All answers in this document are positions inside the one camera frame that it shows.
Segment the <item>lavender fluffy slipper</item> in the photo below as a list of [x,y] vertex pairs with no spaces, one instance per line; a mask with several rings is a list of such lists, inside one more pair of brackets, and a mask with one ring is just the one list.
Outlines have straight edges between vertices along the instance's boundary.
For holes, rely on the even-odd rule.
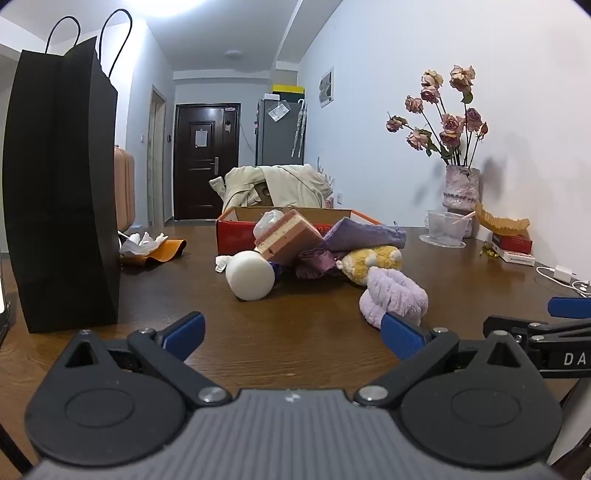
[[380,328],[386,312],[420,325],[427,307],[427,292],[402,272],[378,267],[369,269],[368,289],[359,299],[359,308],[370,325]]

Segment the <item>yellow plush toy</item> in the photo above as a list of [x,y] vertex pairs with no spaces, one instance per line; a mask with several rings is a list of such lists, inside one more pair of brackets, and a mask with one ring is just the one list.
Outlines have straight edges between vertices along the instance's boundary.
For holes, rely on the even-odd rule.
[[336,266],[357,285],[368,284],[368,272],[370,267],[402,268],[402,252],[391,245],[381,247],[362,248],[353,250],[344,259],[338,260]]

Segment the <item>white foam cylinder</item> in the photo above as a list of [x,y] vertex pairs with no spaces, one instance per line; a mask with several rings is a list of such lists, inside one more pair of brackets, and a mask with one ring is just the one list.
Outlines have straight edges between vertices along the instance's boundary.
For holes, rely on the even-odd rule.
[[226,267],[226,279],[236,297],[254,301],[269,295],[275,284],[275,272],[260,253],[245,251],[232,257]]

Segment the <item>orange cloth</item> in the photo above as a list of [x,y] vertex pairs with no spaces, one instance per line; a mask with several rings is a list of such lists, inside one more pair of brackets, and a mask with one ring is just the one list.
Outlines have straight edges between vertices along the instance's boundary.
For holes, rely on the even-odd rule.
[[180,257],[187,246],[186,240],[165,240],[156,250],[149,255],[140,257],[121,257],[122,265],[131,265],[133,267],[145,267],[150,264],[160,264],[171,261],[173,258]]

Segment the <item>metal screw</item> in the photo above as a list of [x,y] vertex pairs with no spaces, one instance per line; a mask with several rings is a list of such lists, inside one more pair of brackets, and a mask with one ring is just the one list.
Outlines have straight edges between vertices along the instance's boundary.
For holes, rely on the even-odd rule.
[[359,396],[366,401],[383,400],[388,396],[388,390],[380,385],[368,385],[359,390]]
[[199,400],[205,403],[217,403],[228,396],[223,388],[220,387],[206,387],[199,392]]

